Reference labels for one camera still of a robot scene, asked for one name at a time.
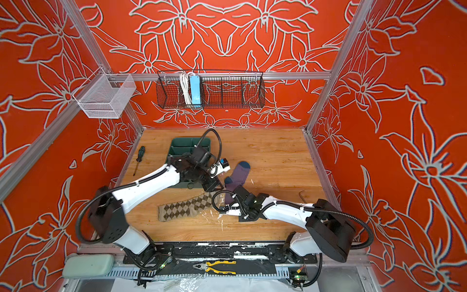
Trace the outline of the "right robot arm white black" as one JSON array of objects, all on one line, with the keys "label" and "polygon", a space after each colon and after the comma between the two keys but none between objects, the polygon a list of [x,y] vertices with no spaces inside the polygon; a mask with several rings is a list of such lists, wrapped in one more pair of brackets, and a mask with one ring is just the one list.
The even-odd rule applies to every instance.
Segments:
[{"label": "right robot arm white black", "polygon": [[304,230],[292,235],[289,250],[297,256],[323,254],[344,263],[349,252],[369,247],[375,235],[363,220],[343,213],[327,200],[303,204],[280,200],[265,193],[254,195],[243,186],[226,192],[232,202],[218,208],[222,214],[238,216],[239,221],[277,220]]}]

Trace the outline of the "green plastic divided tray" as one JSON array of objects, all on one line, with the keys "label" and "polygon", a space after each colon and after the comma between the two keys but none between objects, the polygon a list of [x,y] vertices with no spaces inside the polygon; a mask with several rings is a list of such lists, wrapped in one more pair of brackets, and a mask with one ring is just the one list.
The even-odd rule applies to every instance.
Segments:
[{"label": "green plastic divided tray", "polygon": [[[171,141],[169,152],[166,162],[174,161],[175,159],[182,158],[184,155],[192,154],[195,145],[198,144],[199,137],[176,137]],[[173,189],[202,189],[203,186],[200,182],[193,182],[181,179],[180,182],[174,186]]]}]

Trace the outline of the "purple sock yellow cuff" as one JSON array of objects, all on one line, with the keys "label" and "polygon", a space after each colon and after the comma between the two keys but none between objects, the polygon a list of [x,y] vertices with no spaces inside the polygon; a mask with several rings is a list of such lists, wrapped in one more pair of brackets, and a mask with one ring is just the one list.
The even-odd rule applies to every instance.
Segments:
[{"label": "purple sock yellow cuff", "polygon": [[225,190],[233,192],[238,186],[244,185],[250,169],[251,166],[248,162],[239,162],[233,170],[232,175],[225,178]]}]

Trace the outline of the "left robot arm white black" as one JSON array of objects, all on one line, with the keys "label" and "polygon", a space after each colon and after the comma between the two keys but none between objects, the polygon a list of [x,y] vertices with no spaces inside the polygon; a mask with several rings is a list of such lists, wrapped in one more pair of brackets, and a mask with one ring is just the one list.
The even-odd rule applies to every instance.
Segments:
[{"label": "left robot arm white black", "polygon": [[181,181],[200,183],[205,192],[214,191],[220,185],[218,176],[231,168],[226,158],[217,158],[211,164],[213,157],[205,148],[195,147],[192,153],[168,158],[162,167],[142,178],[96,195],[77,218],[77,238],[88,245],[115,244],[133,254],[142,254],[150,239],[127,222],[126,214]]}]

